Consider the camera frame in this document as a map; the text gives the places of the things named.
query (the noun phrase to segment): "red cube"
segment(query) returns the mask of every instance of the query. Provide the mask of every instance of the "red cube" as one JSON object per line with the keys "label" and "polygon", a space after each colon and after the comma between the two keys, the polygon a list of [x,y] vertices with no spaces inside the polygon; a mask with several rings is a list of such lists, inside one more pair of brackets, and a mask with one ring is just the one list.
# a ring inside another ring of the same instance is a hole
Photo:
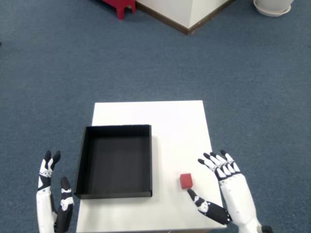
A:
{"label": "red cube", "polygon": [[181,174],[180,175],[180,184],[181,184],[182,189],[192,188],[193,183],[192,183],[191,174],[190,173]]}

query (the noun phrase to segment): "white plant pot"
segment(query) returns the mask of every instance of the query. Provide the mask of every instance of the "white plant pot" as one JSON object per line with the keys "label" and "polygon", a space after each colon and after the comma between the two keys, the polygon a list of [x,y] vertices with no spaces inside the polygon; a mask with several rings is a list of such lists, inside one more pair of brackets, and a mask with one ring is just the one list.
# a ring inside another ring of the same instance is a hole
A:
{"label": "white plant pot", "polygon": [[266,16],[278,17],[291,10],[294,0],[254,0],[256,9]]}

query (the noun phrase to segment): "open black box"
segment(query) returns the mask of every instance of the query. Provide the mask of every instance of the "open black box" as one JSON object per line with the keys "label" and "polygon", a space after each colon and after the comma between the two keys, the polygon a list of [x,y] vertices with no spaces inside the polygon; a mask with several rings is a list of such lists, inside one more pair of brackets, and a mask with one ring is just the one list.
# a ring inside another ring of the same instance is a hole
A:
{"label": "open black box", "polygon": [[81,199],[151,197],[151,125],[86,127],[74,194]]}

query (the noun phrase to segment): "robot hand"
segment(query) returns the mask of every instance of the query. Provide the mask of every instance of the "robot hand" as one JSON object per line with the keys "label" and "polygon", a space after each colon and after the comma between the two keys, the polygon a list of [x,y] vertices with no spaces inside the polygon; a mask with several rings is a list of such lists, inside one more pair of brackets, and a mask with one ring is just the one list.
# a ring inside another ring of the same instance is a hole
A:
{"label": "robot hand", "polygon": [[73,198],[70,184],[66,177],[61,179],[62,200],[58,212],[55,209],[53,196],[51,194],[51,175],[60,157],[60,151],[56,152],[52,158],[51,152],[47,151],[41,163],[36,194],[40,233],[66,232],[70,225],[73,211]]}
{"label": "robot hand", "polygon": [[204,153],[206,159],[198,159],[198,161],[215,173],[228,210],[205,201],[192,189],[188,189],[199,212],[221,224],[232,221],[239,227],[239,233],[272,233],[270,226],[261,226],[257,220],[251,192],[239,167],[224,150],[221,154],[226,159],[211,152],[210,155]]}

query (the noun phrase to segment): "red furniture leg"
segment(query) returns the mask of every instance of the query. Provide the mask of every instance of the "red furniture leg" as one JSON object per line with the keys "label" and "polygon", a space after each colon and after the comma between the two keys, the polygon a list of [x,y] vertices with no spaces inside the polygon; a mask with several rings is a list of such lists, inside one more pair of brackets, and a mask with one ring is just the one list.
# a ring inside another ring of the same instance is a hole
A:
{"label": "red furniture leg", "polygon": [[124,19],[124,8],[117,8],[117,15],[119,20]]}
{"label": "red furniture leg", "polygon": [[132,13],[136,12],[135,0],[131,0]]}

